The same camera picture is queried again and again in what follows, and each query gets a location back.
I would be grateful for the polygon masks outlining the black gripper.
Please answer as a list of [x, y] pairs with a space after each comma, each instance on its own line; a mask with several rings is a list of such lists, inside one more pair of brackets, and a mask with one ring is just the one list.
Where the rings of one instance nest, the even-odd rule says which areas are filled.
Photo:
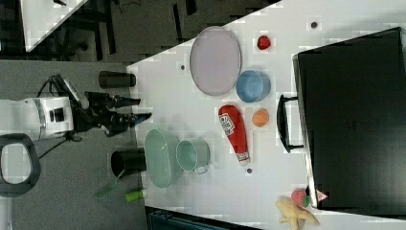
[[140, 99], [88, 91], [84, 93], [84, 96], [89, 101], [89, 107], [83, 109], [79, 105], [74, 108], [75, 132], [85, 132], [91, 128], [99, 127], [107, 137], [111, 137], [127, 131], [128, 126], [135, 127], [152, 116], [151, 113], [129, 113], [125, 115], [112, 111], [112, 108], [139, 105]]

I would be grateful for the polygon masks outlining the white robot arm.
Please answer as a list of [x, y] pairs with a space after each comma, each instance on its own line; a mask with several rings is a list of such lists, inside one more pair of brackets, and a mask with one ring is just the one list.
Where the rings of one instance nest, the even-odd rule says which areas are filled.
[[34, 143], [63, 137], [70, 141], [78, 132], [93, 127], [114, 136], [149, 119], [149, 113], [119, 113], [120, 107], [139, 104], [138, 99], [88, 92], [85, 99], [76, 96], [28, 98], [1, 102], [1, 155], [28, 159], [28, 173], [18, 182], [6, 176], [10, 165], [1, 160], [1, 196], [18, 197], [31, 190], [41, 174], [40, 156]]

